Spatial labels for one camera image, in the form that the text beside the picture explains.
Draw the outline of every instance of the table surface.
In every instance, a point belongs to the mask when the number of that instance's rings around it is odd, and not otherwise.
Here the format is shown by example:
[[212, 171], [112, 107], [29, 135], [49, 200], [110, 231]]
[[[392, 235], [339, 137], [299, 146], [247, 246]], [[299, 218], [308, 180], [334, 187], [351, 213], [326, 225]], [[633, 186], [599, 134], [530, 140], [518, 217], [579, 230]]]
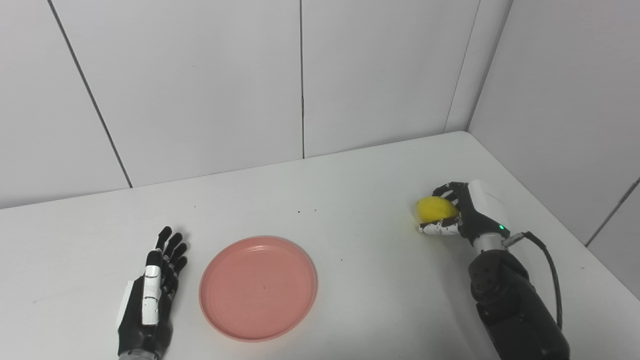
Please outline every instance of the table surface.
[[[497, 359], [468, 290], [473, 248], [418, 233], [413, 213], [434, 187], [476, 178], [501, 191], [512, 231], [548, 245], [572, 358], [637, 359], [640, 301], [462, 132], [0, 210], [3, 357], [115, 359], [125, 284], [171, 225], [190, 250], [167, 360]], [[301, 246], [318, 291], [292, 331], [243, 343], [207, 323], [198, 283], [220, 250], [255, 235]], [[543, 254], [526, 241], [511, 251], [554, 313]]]

